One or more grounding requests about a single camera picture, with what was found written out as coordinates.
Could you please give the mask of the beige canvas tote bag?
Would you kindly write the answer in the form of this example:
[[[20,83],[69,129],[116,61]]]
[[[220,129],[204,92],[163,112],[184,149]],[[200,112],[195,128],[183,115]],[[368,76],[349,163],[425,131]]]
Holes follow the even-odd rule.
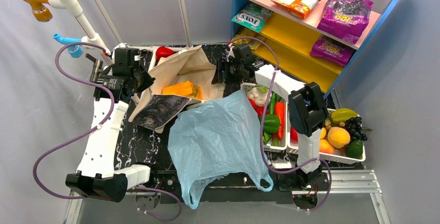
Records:
[[[158,63],[148,71],[154,84],[142,92],[128,121],[162,133],[164,126],[185,107],[195,108],[223,97],[224,83],[212,84],[216,65],[212,64],[202,46],[186,48]],[[187,97],[175,91],[163,91],[177,84],[191,83],[199,87],[201,97]]]

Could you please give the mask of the light blue plastic bag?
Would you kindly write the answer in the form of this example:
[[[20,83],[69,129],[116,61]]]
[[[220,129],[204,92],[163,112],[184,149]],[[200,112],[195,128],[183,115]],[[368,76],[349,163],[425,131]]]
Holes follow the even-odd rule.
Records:
[[[206,186],[233,173],[246,173],[258,190],[270,192],[274,182],[260,136],[260,121],[243,90],[179,113],[168,152],[184,203],[197,209]]]

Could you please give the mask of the purple grape candy bag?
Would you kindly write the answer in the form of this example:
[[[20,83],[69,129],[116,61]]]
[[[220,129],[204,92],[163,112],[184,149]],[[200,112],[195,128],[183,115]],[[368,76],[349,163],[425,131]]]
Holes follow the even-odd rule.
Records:
[[[355,44],[369,24],[373,4],[370,0],[328,0],[317,29]]]

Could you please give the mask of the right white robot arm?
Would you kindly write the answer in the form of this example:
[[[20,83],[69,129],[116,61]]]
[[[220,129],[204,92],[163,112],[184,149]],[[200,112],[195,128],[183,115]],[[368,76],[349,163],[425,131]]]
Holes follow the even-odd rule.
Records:
[[[212,83],[234,83],[255,78],[257,84],[278,94],[287,102],[287,123],[298,136],[298,159],[293,169],[279,174],[294,174],[293,181],[305,187],[314,185],[322,174],[320,139],[328,111],[321,89],[315,82],[300,83],[280,72],[277,66],[258,64],[249,45],[230,46],[229,55],[216,62]]]

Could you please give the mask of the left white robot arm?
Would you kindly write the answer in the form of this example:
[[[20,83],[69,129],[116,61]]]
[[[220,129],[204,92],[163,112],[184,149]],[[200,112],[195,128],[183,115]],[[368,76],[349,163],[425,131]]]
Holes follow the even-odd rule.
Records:
[[[67,174],[65,180],[66,186],[82,197],[120,202],[128,189],[149,180],[147,165],[121,170],[114,167],[117,140],[129,102],[155,80],[141,65],[140,54],[136,48],[117,48],[112,66],[102,69],[96,62],[91,76],[96,84],[93,131],[76,172]]]

